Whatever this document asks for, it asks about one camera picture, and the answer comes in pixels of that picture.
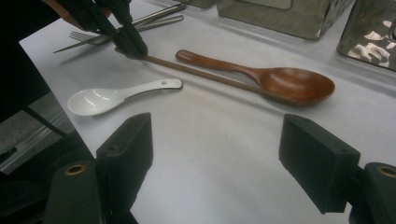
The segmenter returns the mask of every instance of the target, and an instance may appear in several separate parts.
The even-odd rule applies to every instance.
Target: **gray floor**
[[[30,105],[41,117],[51,122],[64,133],[71,133],[74,127],[52,93]],[[17,151],[7,161],[0,163],[0,172],[9,174],[37,152],[61,139],[42,123],[24,111],[0,123],[0,154],[12,148]]]

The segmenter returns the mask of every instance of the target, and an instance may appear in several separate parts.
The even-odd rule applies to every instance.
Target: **spoon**
[[[334,83],[327,77],[299,68],[252,68],[180,50],[176,58],[204,68],[233,71],[257,82],[269,97],[293,105],[312,105],[330,97]]]
[[[182,87],[181,80],[169,78],[122,90],[90,89],[74,94],[67,102],[67,106],[70,111],[77,115],[98,115],[115,108],[138,94],[148,91],[180,90]]]

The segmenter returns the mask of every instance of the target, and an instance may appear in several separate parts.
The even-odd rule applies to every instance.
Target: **white spoon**
[[[67,102],[67,106],[77,115],[98,115],[113,109],[137,94],[158,90],[180,90],[182,87],[181,80],[170,78],[123,90],[90,89],[74,94]]]

